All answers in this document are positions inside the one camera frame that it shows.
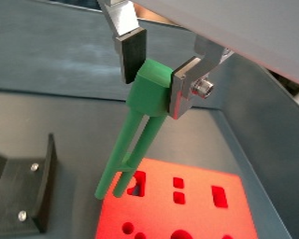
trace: red shape sorter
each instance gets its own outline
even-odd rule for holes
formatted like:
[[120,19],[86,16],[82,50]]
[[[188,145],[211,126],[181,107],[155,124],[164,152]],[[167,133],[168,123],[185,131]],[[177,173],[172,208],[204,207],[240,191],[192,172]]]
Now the red shape sorter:
[[144,159],[127,192],[102,201],[96,239],[255,239],[239,176]]

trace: metal bracket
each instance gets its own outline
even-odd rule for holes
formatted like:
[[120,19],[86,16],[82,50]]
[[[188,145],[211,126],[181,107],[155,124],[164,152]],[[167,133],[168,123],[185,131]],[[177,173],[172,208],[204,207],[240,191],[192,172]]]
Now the metal bracket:
[[0,235],[46,230],[54,166],[52,135],[45,159],[7,160],[0,156]]
[[200,57],[192,57],[172,73],[169,116],[176,120],[192,107],[193,96],[205,99],[213,89],[207,80],[211,71],[234,54],[211,40],[196,36],[195,51]]
[[129,84],[145,60],[145,30],[139,26],[131,1],[98,0],[98,4],[113,32],[121,61],[121,80]]

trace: screw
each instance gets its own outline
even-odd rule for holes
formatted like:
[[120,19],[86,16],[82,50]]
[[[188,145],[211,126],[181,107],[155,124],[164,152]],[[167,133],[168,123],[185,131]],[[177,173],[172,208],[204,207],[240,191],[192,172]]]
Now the screw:
[[21,211],[21,212],[18,213],[18,220],[20,220],[20,221],[25,221],[25,220],[26,220],[26,211]]
[[32,166],[30,166],[30,171],[32,171],[32,172],[36,172],[37,169],[38,169],[38,163],[32,164]]
[[230,54],[231,50],[230,49],[224,49],[223,51],[223,56],[227,56]]
[[192,94],[196,94],[201,99],[205,99],[213,90],[213,86],[215,85],[205,78],[200,78],[192,85]]

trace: rectangular hole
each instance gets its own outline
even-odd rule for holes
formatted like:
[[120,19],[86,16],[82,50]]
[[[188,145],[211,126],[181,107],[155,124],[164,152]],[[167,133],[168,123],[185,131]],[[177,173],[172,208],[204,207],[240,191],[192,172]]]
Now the rectangular hole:
[[184,193],[175,191],[173,192],[173,201],[176,204],[184,204]]
[[212,195],[215,207],[228,208],[224,189],[217,186],[212,186]]
[[176,189],[184,188],[184,180],[180,177],[173,177],[173,186]]
[[135,187],[127,190],[127,194],[137,197],[144,196],[145,173],[136,171],[133,178],[136,179]]

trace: white panel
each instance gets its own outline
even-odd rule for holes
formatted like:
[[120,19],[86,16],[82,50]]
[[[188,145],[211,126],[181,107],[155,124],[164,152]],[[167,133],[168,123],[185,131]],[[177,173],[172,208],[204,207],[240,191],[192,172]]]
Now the white panel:
[[135,2],[299,83],[299,0]]

